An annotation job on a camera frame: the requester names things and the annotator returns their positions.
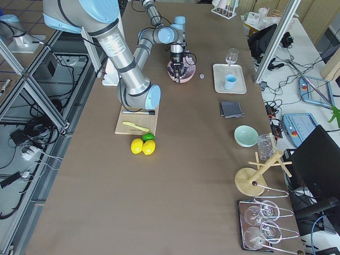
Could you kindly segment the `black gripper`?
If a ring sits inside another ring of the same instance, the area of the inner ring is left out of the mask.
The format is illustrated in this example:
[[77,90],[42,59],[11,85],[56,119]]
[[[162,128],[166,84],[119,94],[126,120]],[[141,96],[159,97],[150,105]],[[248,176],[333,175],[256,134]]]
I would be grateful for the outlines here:
[[171,45],[170,47],[171,68],[169,68],[169,76],[175,80],[176,72],[174,70],[181,70],[179,82],[183,82],[186,78],[187,68],[183,68],[183,58],[185,57],[185,49],[183,45]]

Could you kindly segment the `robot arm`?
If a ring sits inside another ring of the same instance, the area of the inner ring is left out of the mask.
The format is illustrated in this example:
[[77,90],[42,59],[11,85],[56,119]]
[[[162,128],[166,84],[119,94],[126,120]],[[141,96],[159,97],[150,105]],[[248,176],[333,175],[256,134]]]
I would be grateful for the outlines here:
[[153,1],[142,1],[150,17],[152,29],[139,33],[138,45],[132,53],[118,28],[120,9],[117,1],[44,1],[45,24],[53,29],[70,33],[85,30],[96,38],[112,61],[123,82],[118,85],[118,97],[124,106],[155,109],[160,102],[161,90],[143,75],[143,66],[155,44],[171,46],[171,65],[168,73],[179,81],[186,72],[185,17],[177,16],[169,27],[162,19]]
[[153,0],[142,0],[141,5],[150,18],[150,23],[153,27],[158,28],[164,26],[162,16],[158,12]]

